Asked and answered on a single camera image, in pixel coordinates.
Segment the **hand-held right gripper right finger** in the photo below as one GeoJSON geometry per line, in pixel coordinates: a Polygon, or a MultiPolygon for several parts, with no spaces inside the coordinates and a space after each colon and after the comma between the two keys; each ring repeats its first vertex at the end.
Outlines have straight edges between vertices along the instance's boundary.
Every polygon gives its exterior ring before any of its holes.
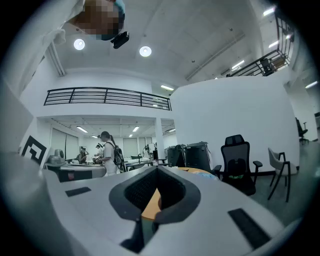
{"type": "Polygon", "coordinates": [[[192,182],[159,166],[152,172],[152,186],[160,194],[160,212],[155,215],[153,232],[162,225],[183,222],[198,207],[201,192],[192,182]]]}

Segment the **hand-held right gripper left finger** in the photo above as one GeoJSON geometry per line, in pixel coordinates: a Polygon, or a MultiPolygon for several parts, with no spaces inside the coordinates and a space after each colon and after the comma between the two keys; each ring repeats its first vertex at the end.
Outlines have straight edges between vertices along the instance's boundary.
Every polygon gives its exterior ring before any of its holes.
{"type": "Polygon", "coordinates": [[[145,171],[117,184],[109,193],[109,202],[120,218],[134,222],[133,233],[120,245],[134,253],[143,247],[144,235],[142,213],[157,189],[157,167],[145,171]]]}

